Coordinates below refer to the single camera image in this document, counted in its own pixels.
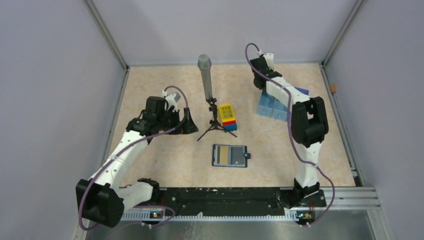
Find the table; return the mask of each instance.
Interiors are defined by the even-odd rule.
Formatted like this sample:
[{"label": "table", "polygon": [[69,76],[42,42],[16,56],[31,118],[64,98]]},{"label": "table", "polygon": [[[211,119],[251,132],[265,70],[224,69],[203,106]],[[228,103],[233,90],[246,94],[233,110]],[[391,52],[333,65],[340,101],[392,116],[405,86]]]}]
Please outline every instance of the table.
[{"label": "table", "polygon": [[[310,96],[324,99],[329,132],[319,154],[319,166],[336,186],[354,186],[349,161],[336,123],[318,63],[275,64],[275,70]],[[217,105],[232,104],[238,129],[233,137],[210,131],[212,113],[205,101],[201,74],[196,65],[131,67],[124,91],[111,152],[125,127],[145,108],[149,96],[161,96],[168,85],[180,87],[187,96],[191,116],[199,132],[154,138],[127,172],[122,185],[140,178],[158,181],[161,187],[291,187],[299,166],[290,145],[287,124],[256,114],[261,91],[253,84],[247,64],[213,65],[213,97]],[[247,168],[212,166],[213,144],[246,145],[251,159]],[[320,176],[321,186],[330,183]]]}]

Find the microphone head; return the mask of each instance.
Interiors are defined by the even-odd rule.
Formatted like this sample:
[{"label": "microphone head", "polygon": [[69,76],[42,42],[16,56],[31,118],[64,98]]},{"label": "microphone head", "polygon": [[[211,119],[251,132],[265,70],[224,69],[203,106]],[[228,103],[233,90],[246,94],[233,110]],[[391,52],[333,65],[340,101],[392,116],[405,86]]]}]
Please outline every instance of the microphone head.
[{"label": "microphone head", "polygon": [[211,68],[212,66],[211,58],[206,54],[200,55],[199,58],[197,59],[197,66],[199,67],[199,69]]}]

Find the small brown object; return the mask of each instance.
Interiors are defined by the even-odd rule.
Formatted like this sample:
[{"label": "small brown object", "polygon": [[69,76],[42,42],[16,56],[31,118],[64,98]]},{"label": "small brown object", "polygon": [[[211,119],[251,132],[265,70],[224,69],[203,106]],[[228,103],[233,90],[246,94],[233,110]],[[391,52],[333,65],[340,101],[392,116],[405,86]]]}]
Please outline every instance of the small brown object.
[{"label": "small brown object", "polygon": [[331,92],[331,94],[335,94],[336,93],[336,85],[334,85],[334,84],[330,84],[330,92]]}]

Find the gray floor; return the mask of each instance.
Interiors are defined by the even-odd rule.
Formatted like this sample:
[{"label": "gray floor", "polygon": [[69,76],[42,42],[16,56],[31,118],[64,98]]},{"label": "gray floor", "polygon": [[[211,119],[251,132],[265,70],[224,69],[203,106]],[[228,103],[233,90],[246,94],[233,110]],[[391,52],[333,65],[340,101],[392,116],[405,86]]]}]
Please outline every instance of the gray floor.
[{"label": "gray floor", "polygon": [[374,240],[365,210],[330,211],[311,228],[293,222],[169,222],[149,230],[121,222],[115,228],[98,226],[86,240]]}]

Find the stacked building blocks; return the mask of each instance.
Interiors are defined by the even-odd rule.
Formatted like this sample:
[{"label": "stacked building blocks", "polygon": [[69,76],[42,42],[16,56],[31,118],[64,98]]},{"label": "stacked building blocks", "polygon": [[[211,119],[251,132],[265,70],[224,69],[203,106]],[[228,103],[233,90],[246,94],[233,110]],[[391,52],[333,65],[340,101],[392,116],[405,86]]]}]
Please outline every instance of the stacked building blocks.
[{"label": "stacked building blocks", "polygon": [[[308,95],[309,90],[296,87],[299,92]],[[278,119],[287,122],[287,107],[278,101],[275,97],[262,91],[256,113],[268,118]]]},{"label": "stacked building blocks", "polygon": [[233,106],[225,104],[219,106],[222,125],[228,131],[237,131],[236,115],[234,115]]}]

